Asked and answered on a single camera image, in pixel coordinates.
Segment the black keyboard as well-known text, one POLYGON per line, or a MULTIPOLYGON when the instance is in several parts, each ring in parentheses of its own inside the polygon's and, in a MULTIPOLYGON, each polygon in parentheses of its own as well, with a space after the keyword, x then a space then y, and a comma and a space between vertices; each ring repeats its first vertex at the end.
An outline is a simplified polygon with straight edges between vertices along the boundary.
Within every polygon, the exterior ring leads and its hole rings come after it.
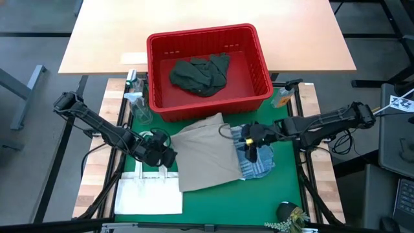
POLYGON ((398 181, 393 219, 400 226, 414 232, 414 181, 398 181))

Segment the white desk grommet plate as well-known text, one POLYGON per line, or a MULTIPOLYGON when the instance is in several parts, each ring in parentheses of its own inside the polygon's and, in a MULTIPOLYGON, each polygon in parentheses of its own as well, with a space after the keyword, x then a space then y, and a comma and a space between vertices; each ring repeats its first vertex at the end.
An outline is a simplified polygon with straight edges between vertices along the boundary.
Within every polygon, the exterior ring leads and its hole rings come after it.
POLYGON ((147 64, 146 52, 126 52, 120 57, 120 63, 124 65, 147 64))

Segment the light wooden desk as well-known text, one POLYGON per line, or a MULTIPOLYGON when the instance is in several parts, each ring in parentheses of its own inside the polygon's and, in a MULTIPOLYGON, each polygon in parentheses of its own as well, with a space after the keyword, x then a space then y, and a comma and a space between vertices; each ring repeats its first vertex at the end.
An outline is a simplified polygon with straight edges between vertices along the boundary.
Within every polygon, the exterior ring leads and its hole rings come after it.
POLYGON ((124 65, 157 32, 250 23, 274 72, 356 69, 329 0, 84 0, 60 74, 146 71, 124 65))

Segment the cream cloth pile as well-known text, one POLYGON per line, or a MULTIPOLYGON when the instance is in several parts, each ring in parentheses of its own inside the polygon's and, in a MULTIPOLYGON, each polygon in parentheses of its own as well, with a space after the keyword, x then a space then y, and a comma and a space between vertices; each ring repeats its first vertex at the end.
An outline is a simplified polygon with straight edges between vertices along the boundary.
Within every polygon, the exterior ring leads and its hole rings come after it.
POLYGON ((179 191, 179 173, 165 166, 145 172, 142 162, 135 170, 124 172, 118 181, 114 213, 116 215, 182 214, 183 194, 179 191))

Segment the succulent plant in dark pot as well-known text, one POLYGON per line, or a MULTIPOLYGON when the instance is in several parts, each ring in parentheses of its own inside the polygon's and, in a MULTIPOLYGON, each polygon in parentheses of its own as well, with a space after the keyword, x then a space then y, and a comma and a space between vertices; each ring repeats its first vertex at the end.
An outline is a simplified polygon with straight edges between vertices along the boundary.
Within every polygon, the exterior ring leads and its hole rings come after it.
POLYGON ((302 233, 306 222, 310 221, 310 217, 298 205, 283 201, 276 209, 276 217, 278 223, 265 222, 264 226, 287 233, 302 233))

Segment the white fiducial marker tag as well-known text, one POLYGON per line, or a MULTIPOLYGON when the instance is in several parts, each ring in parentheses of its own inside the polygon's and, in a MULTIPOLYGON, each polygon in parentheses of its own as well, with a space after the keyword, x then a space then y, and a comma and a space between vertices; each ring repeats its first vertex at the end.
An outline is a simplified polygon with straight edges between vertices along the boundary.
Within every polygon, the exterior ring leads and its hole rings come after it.
POLYGON ((389 99, 390 107, 393 109, 397 109, 400 111, 414 113, 414 100, 401 98, 399 99, 397 96, 390 96, 389 99))

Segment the beige garment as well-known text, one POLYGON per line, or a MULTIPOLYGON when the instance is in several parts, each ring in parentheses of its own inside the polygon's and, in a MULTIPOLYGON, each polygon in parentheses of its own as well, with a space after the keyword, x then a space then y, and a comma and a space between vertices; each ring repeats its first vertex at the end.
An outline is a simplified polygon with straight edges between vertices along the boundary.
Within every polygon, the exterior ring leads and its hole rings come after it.
POLYGON ((230 135, 223 115, 217 113, 171 136, 181 192, 218 186, 243 176, 230 135))

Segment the orange label pump bottle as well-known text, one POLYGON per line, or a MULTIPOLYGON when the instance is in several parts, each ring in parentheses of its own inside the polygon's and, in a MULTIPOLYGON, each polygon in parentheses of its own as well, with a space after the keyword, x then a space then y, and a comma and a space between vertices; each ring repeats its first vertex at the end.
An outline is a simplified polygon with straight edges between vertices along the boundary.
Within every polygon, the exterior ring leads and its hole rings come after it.
POLYGON ((273 108, 280 108, 287 104, 290 100, 291 96, 295 93, 295 88, 301 83, 303 80, 295 79, 288 81, 284 87, 280 88, 273 100, 271 101, 271 105, 273 108))

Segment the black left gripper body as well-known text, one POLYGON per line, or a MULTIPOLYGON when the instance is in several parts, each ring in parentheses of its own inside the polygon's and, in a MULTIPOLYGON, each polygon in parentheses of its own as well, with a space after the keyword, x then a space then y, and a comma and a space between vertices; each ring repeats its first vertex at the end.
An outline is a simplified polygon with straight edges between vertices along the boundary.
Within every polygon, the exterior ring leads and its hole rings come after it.
POLYGON ((166 146, 166 142, 161 146, 154 140, 138 140, 135 142, 135 160, 156 166, 159 158, 166 155, 166 146))

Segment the grey metal desk leg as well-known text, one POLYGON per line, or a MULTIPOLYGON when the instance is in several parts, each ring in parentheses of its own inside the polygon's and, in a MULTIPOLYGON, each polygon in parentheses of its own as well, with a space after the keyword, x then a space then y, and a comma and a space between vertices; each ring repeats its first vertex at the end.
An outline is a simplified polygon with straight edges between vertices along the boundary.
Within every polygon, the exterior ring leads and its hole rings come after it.
POLYGON ((37 65, 28 83, 24 84, 0 68, 0 86, 21 99, 10 125, 11 130, 20 130, 23 128, 23 120, 34 94, 34 89, 36 88, 39 77, 46 71, 47 69, 44 65, 37 65))

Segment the dark green garment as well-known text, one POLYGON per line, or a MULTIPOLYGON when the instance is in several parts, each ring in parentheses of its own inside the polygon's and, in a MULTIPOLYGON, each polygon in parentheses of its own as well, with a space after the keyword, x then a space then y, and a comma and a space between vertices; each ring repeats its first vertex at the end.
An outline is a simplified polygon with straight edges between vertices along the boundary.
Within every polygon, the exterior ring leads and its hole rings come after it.
POLYGON ((209 59, 179 60, 169 74, 172 85, 201 97, 209 97, 227 85, 230 56, 226 53, 211 54, 209 59))

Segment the dark grey side desk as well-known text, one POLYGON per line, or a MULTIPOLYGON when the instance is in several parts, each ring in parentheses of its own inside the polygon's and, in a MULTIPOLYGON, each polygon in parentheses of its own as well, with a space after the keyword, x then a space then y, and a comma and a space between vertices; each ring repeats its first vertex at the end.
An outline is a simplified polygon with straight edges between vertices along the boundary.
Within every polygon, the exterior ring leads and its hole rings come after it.
MULTIPOLYGON (((379 164, 392 172, 414 178, 414 113, 391 108, 391 95, 401 99, 394 85, 382 85, 380 107, 383 110, 378 114, 379 164)), ((404 98, 414 100, 414 94, 404 98)))

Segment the blue patterned garment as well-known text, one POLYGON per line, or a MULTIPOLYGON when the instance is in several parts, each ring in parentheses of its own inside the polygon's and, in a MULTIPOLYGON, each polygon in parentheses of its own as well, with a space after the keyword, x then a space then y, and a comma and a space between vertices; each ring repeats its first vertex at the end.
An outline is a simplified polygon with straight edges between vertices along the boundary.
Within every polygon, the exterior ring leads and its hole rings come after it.
POLYGON ((231 127, 239 166, 243 174, 242 177, 246 178, 246 180, 263 178, 276 166, 273 147, 264 145, 257 148, 257 162, 252 163, 248 161, 243 150, 245 143, 240 141, 242 126, 231 127))

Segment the clear bottle green cap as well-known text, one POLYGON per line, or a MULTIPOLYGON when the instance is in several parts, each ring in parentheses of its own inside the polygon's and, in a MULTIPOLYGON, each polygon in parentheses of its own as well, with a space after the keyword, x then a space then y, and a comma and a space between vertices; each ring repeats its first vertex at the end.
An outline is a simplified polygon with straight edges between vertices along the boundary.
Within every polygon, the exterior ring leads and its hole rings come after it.
POLYGON ((144 81, 138 77, 136 69, 130 69, 127 74, 126 85, 133 90, 134 93, 142 93, 144 90, 144 81))

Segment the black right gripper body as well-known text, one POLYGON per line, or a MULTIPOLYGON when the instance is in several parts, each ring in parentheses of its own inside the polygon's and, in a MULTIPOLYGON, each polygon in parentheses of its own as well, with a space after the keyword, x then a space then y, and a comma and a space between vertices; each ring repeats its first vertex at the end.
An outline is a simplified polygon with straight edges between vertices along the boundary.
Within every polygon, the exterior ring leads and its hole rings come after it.
POLYGON ((275 125, 267 126, 254 122, 246 124, 241 130, 241 141, 247 146, 269 146, 271 143, 281 140, 281 133, 275 125))

